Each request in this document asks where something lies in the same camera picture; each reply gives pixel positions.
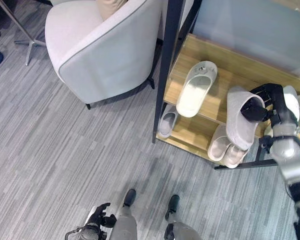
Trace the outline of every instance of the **wooden shelf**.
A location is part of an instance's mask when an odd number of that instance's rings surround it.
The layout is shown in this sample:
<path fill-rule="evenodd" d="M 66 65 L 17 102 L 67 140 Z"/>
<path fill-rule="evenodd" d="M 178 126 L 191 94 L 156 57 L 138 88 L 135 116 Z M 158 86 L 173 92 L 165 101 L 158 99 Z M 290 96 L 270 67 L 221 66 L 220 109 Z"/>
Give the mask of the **wooden shelf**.
<path fill-rule="evenodd" d="M 189 34 L 168 77 L 163 98 L 166 103 L 176 105 L 189 70 L 200 61 L 214 62 L 218 75 L 199 113 L 192 118 L 179 116 L 171 136 L 157 138 L 207 160 L 216 127 L 227 121 L 227 94 L 231 87 L 241 86 L 250 91 L 262 84 L 275 83 L 292 85 L 300 95 L 300 77 Z M 255 135 L 262 137 L 268 124 L 260 123 Z"/>
<path fill-rule="evenodd" d="M 191 118 L 179 116 L 171 137 L 181 139 L 186 144 L 207 151 L 217 126 L 217 123 L 206 121 L 200 116 Z"/>
<path fill-rule="evenodd" d="M 200 148 L 197 148 L 191 144 L 188 144 L 186 142 L 183 142 L 182 140 L 178 139 L 178 138 L 174 138 L 174 137 L 169 137 L 169 138 L 162 138 L 159 135 L 156 136 L 157 139 L 166 142 L 168 144 L 171 144 L 173 146 L 176 146 L 180 149 L 183 149 L 189 153 L 192 153 L 194 155 L 197 155 L 201 158 L 207 159 L 209 161 L 211 161 L 208 157 L 208 153 L 206 150 L 202 150 Z M 214 161 L 215 164 L 218 165 L 223 165 L 223 163 L 221 161 Z"/>

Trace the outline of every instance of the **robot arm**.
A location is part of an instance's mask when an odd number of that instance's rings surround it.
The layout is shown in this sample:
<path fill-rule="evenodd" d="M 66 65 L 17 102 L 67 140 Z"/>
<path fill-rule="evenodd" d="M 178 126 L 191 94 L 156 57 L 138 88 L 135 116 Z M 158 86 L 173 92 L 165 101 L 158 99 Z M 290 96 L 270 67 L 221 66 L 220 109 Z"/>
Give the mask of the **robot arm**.
<path fill-rule="evenodd" d="M 95 212 L 86 221 L 86 224 L 82 227 L 78 227 L 75 230 L 67 232 L 64 239 L 68 240 L 70 235 L 75 235 L 76 240 L 106 240 L 107 233 L 100 229 L 100 226 L 106 228 L 113 228 L 116 224 L 115 215 L 105 216 L 104 210 L 110 206 L 110 203 L 104 203 L 98 206 Z"/>
<path fill-rule="evenodd" d="M 249 101 L 242 107 L 241 113 L 249 121 L 266 121 L 268 119 L 271 121 L 273 138 L 267 137 L 266 142 L 271 145 L 270 154 L 277 162 L 295 203 L 295 211 L 299 217 L 298 224 L 295 224 L 295 230 L 300 240 L 300 140 L 297 137 L 300 130 L 297 130 L 298 121 L 294 113 L 286 106 L 281 85 L 268 83 L 251 92 L 259 95 L 266 107 L 272 105 L 272 110 L 267 110 Z"/>

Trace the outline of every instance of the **beige cushion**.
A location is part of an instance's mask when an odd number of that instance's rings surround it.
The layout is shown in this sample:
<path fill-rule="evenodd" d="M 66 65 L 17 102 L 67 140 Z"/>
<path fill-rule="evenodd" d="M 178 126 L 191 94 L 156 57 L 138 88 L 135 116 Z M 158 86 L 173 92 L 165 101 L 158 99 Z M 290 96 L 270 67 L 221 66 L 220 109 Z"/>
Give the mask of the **beige cushion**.
<path fill-rule="evenodd" d="M 99 12 L 103 20 L 109 18 L 119 8 L 121 8 L 128 0 L 96 0 Z"/>

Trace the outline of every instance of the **chair cushion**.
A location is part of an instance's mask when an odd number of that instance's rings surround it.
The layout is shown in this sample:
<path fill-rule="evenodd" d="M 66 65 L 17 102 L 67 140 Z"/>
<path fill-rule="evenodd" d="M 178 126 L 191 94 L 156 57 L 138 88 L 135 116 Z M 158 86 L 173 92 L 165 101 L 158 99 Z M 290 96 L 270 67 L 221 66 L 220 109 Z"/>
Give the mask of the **chair cushion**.
<path fill-rule="evenodd" d="M 102 22 L 95 0 L 74 0 L 51 8 L 45 21 L 45 42 L 52 63 L 60 61 Z"/>
<path fill-rule="evenodd" d="M 128 0 L 96 0 L 102 19 L 105 21 Z"/>

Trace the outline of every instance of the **stand base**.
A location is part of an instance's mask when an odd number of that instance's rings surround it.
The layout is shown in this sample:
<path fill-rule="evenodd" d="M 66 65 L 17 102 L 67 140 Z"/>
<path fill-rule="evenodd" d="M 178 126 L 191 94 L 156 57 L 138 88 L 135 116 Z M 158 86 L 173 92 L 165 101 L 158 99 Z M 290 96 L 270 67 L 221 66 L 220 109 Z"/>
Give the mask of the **stand base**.
<path fill-rule="evenodd" d="M 28 51 L 26 54 L 26 59 L 25 59 L 25 65 L 28 66 L 29 65 L 29 61 L 30 61 L 30 54 L 31 54 L 31 50 L 33 47 L 46 47 L 46 43 L 43 41 L 39 41 L 39 40 L 20 40 L 20 41 L 14 41 L 15 44 L 20 44 L 20 45 L 29 45 L 28 47 Z"/>

